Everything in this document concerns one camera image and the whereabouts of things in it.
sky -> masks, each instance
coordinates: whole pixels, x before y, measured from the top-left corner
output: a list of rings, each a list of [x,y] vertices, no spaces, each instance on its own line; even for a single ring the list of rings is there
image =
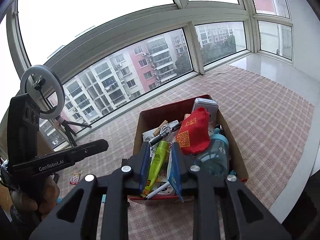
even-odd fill
[[[237,0],[213,0],[238,3]],[[43,65],[55,50],[67,45],[82,31],[172,0],[18,0],[19,25],[31,65]],[[10,56],[5,19],[0,24],[0,75],[2,119],[11,97],[19,91],[19,78]]]

white pen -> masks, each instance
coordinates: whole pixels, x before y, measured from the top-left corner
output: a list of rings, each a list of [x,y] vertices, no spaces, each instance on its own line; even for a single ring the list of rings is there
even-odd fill
[[[166,187],[169,187],[169,186],[170,186],[170,182],[166,182],[165,184],[163,184],[162,186],[160,186],[156,190],[152,191],[150,194],[146,195],[144,197],[144,200],[148,200],[148,199],[152,198],[154,195],[158,194],[161,190],[163,190],[163,189],[165,189]]]

qr code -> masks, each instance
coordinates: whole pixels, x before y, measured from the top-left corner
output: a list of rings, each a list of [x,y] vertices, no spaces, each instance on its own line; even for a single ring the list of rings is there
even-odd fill
[[[176,141],[179,143],[179,146],[190,147],[189,131],[184,131],[177,134]]]

tripod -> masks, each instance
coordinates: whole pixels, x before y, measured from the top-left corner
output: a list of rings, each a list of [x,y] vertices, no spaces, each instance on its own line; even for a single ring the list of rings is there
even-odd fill
[[[68,137],[70,144],[72,144],[73,146],[77,146],[77,143],[71,134],[76,136],[76,132],[72,130],[72,128],[69,126],[69,124],[91,128],[91,125],[88,125],[88,124],[67,121],[61,115],[58,115],[58,117],[56,117],[55,119],[58,121],[59,124],[61,124],[61,126],[63,126],[63,128],[66,132],[65,134]]]

human hand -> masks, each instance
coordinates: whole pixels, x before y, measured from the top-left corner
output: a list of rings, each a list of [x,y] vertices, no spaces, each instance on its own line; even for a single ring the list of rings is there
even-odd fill
[[[38,210],[41,215],[41,220],[43,220],[50,211],[56,206],[57,199],[60,194],[60,189],[53,179],[49,176],[44,184],[44,200],[38,206],[36,201],[29,198],[27,194],[21,191],[13,191],[11,193],[11,198],[14,206],[18,211],[36,211]]]

